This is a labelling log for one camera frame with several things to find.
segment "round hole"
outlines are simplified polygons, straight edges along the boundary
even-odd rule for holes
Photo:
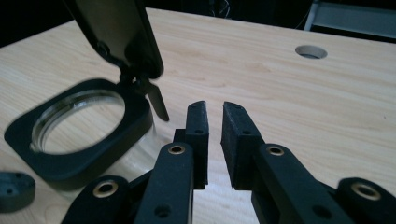
[[[321,205],[314,205],[314,206],[312,207],[312,210],[314,211],[314,213],[315,213],[318,217],[321,217],[321,218],[324,218],[324,219],[330,219],[330,218],[332,218],[332,213],[329,211],[329,209],[327,209],[327,208],[324,207],[324,206],[321,206]]]
[[[381,194],[369,185],[363,183],[355,183],[351,187],[356,194],[367,200],[378,201],[379,199],[381,199]]]
[[[322,59],[326,58],[327,52],[323,48],[311,46],[311,45],[302,45],[295,49],[296,53],[302,57],[308,59]]]
[[[285,153],[283,149],[279,147],[268,147],[267,151],[269,154],[274,156],[282,156]]]
[[[171,212],[171,206],[167,203],[158,205],[154,210],[155,216],[159,218],[169,217]]]
[[[96,198],[105,198],[114,194],[118,187],[119,185],[114,180],[106,180],[96,185],[93,195]]]
[[[47,109],[36,122],[31,149],[62,155],[91,147],[117,128],[124,111],[122,98],[113,91],[71,95]]]
[[[181,146],[174,146],[174,147],[170,147],[168,149],[168,152],[174,155],[178,155],[181,154],[185,151],[186,149],[184,147]]]

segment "hinged lid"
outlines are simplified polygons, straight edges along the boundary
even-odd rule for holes
[[[141,0],[64,0],[93,48],[121,72],[157,78],[163,61]]]

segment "wooden table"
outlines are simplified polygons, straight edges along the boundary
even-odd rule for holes
[[[148,15],[165,67],[155,83],[170,115],[167,123],[155,119],[158,138],[171,142],[187,106],[207,103],[209,185],[194,193],[194,223],[258,222],[250,192],[230,185],[219,144],[224,101],[244,106],[264,140],[291,149],[317,180],[336,187],[359,176],[396,194],[396,45],[154,9]],[[301,57],[301,45],[328,55]],[[118,75],[73,21],[0,49],[1,135],[18,115],[80,81],[117,82]],[[36,181],[35,201],[0,222],[59,223],[70,199],[0,143],[0,169]]]

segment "light wood surface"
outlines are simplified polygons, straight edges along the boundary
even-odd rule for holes
[[[336,187],[359,176],[396,194],[396,45],[154,9],[148,16],[165,67],[155,83],[170,115],[167,123],[155,119],[158,139],[171,142],[174,129],[184,128],[187,106],[207,103],[209,185],[194,193],[194,223],[258,222],[250,192],[230,185],[219,144],[224,101],[244,106],[264,140],[288,147],[317,180]],[[295,53],[301,45],[328,56],[303,58]],[[1,135],[17,116],[80,81],[117,82],[118,75],[73,21],[0,49]],[[80,137],[92,141],[88,135],[114,124],[96,125],[77,122],[66,132],[82,129]],[[36,181],[35,201],[0,215],[0,222],[59,223],[70,199],[4,138],[0,144],[0,170],[24,171]]]

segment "screw hole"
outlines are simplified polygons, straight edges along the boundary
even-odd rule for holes
[[[96,198],[106,198],[117,191],[119,185],[114,180],[106,180],[96,185],[93,195]]]
[[[376,189],[374,189],[369,185],[362,183],[355,183],[351,187],[352,190],[362,198],[371,201],[378,201],[379,199],[381,199],[381,194]]]
[[[174,146],[168,149],[168,152],[174,155],[182,154],[186,149],[181,146]]]
[[[271,155],[274,155],[274,156],[282,156],[283,154],[285,154],[283,149],[279,148],[279,147],[268,147],[267,151],[268,151],[268,153],[270,153]]]
[[[171,206],[166,203],[160,204],[155,208],[154,214],[156,217],[159,217],[159,218],[169,217],[169,215],[171,215]]]
[[[324,207],[324,206],[321,206],[321,205],[314,205],[314,206],[312,207],[312,210],[314,211],[314,213],[315,213],[318,217],[321,217],[321,218],[324,218],[324,219],[330,219],[330,218],[332,218],[332,213],[329,211],[329,209],[327,209],[327,208]]]

